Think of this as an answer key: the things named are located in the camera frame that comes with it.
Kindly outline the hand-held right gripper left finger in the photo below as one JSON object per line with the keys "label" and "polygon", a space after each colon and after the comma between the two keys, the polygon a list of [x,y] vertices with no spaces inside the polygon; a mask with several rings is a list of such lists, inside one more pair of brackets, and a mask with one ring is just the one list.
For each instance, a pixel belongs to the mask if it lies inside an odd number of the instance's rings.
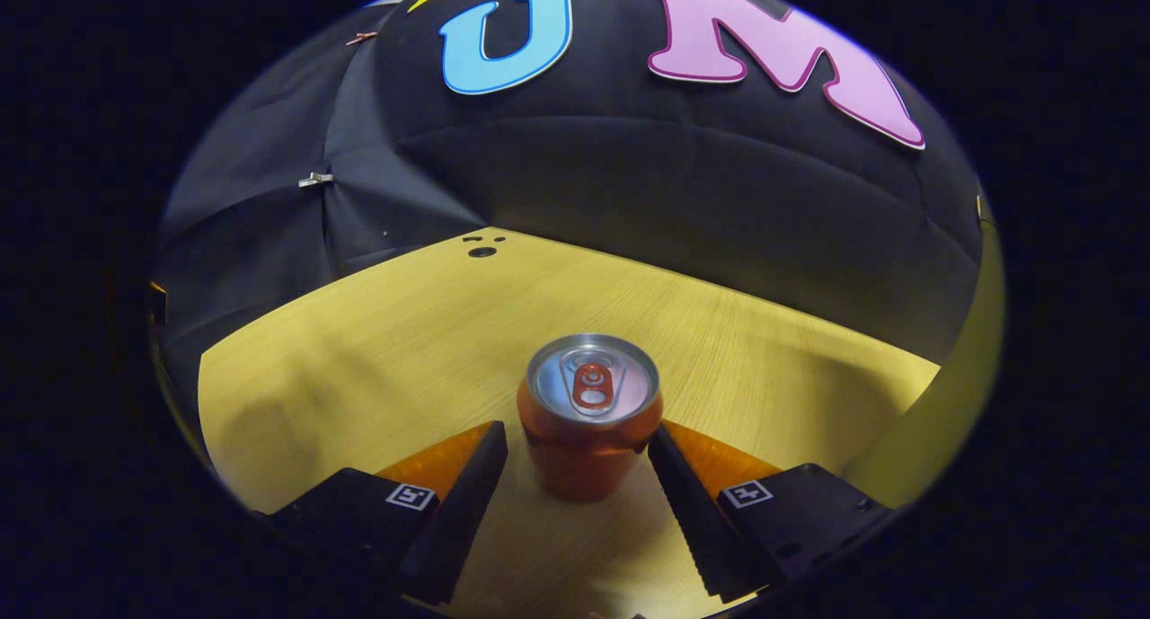
{"label": "hand-held right gripper left finger", "polygon": [[361,581],[429,606],[452,601],[507,460],[492,420],[375,474],[334,472],[270,514],[270,527]]}

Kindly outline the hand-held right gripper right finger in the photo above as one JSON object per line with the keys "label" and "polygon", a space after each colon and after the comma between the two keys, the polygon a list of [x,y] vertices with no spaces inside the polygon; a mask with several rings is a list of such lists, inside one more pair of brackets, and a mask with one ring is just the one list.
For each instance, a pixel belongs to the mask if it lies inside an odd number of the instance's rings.
{"label": "hand-held right gripper right finger", "polygon": [[890,519],[818,464],[782,469],[675,422],[647,454],[706,593],[724,602],[807,579]]}

